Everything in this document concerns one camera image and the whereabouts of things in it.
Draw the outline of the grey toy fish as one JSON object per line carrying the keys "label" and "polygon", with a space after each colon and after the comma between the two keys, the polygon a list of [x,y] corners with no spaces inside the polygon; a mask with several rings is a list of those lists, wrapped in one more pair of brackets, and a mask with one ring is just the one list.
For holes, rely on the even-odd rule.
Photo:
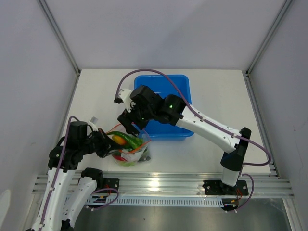
{"label": "grey toy fish", "polygon": [[149,160],[151,160],[151,155],[149,149],[147,148],[141,156],[141,161],[149,161]]}

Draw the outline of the clear orange zip bag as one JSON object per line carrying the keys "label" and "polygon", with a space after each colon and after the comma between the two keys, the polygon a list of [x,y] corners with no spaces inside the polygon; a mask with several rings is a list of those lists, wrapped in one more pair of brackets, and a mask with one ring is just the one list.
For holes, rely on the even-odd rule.
{"label": "clear orange zip bag", "polygon": [[[115,127],[113,127],[111,130],[109,130],[107,133],[111,132],[111,131],[120,131],[120,132],[123,132],[123,133],[126,133],[126,130],[125,128],[121,125],[121,124],[118,124],[116,125]],[[122,146],[122,151],[121,151],[121,154],[134,154],[134,155],[140,155],[142,156],[143,152],[148,148],[149,149],[149,145],[150,145],[150,142],[151,142],[151,138],[149,136],[149,134],[144,130],[138,130],[140,133],[138,136],[133,136],[133,135],[130,135],[131,137],[139,137],[139,138],[143,138],[143,145],[138,147],[137,149],[125,149],[123,146]]]}

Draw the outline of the green chili pepper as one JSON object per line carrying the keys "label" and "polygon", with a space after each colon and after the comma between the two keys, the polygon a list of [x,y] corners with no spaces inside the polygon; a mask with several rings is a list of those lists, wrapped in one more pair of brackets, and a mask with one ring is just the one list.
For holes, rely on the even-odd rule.
{"label": "green chili pepper", "polygon": [[107,135],[109,135],[109,136],[118,135],[120,137],[123,137],[127,141],[127,144],[124,145],[123,147],[125,149],[133,149],[132,146],[131,146],[131,138],[132,137],[130,135],[123,133],[123,132],[120,132],[120,131],[111,131],[111,132],[107,133]]}

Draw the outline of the red chili pepper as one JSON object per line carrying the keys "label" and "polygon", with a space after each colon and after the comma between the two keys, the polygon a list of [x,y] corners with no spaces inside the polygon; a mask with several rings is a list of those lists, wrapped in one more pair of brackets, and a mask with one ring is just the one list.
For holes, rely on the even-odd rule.
{"label": "red chili pepper", "polygon": [[112,157],[113,157],[115,160],[118,160],[118,161],[126,161],[126,159],[124,159],[124,158],[121,157],[120,155],[112,155]]}

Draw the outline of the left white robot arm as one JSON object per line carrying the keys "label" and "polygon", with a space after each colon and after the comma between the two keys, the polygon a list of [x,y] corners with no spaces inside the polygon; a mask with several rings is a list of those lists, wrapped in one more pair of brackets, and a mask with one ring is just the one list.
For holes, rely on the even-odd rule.
{"label": "left white robot arm", "polygon": [[71,180],[83,156],[95,153],[100,158],[109,156],[121,146],[101,129],[83,121],[69,122],[65,136],[49,155],[48,182],[32,231],[72,231],[76,219],[94,193],[115,193],[118,188],[106,184],[103,172],[88,167],[79,178],[70,198],[67,193]]}

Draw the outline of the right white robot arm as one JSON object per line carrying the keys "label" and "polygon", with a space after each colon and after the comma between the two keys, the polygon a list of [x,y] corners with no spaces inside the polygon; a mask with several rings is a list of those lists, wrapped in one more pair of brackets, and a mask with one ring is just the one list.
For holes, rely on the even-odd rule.
{"label": "right white robot arm", "polygon": [[220,190],[225,194],[231,194],[237,189],[251,130],[227,128],[196,111],[191,104],[174,94],[162,98],[156,93],[135,94],[125,89],[114,101],[125,105],[118,121],[128,134],[139,135],[140,130],[154,120],[160,124],[190,130],[216,144],[224,152],[220,162],[223,166]]}

